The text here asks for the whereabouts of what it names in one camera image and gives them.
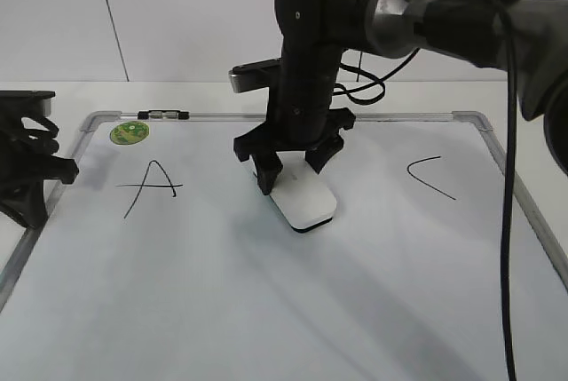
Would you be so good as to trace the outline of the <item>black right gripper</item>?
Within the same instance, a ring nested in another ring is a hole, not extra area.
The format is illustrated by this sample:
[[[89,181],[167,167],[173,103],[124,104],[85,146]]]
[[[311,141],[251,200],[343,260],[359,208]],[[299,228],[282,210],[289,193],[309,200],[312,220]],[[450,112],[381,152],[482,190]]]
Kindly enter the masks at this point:
[[[305,49],[282,45],[280,79],[267,88],[265,122],[233,143],[240,161],[253,157],[256,182],[264,195],[272,192],[283,169],[275,152],[304,150],[304,160],[321,173],[343,149],[339,129],[350,129],[354,115],[347,109],[329,108],[342,56],[343,48],[335,44]]]

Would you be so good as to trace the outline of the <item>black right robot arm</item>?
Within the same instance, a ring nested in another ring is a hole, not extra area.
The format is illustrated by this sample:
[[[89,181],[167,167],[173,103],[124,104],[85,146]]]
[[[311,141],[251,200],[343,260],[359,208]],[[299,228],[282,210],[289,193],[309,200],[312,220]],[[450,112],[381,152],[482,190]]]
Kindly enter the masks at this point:
[[[234,67],[237,92],[267,89],[264,122],[233,142],[269,194],[280,153],[302,151],[320,171],[355,121],[331,107],[348,50],[400,59],[419,50],[505,71],[521,114],[544,120],[548,149],[567,165],[567,3],[564,0],[275,0],[277,59]]]

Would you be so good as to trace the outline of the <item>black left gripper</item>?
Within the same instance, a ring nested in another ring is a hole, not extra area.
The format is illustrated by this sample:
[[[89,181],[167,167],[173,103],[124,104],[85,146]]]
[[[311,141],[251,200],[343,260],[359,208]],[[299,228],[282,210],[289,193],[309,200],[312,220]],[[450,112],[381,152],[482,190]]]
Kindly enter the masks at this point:
[[[46,222],[44,183],[72,185],[79,169],[57,157],[59,127],[49,105],[1,106],[1,212],[18,225],[37,229]]]

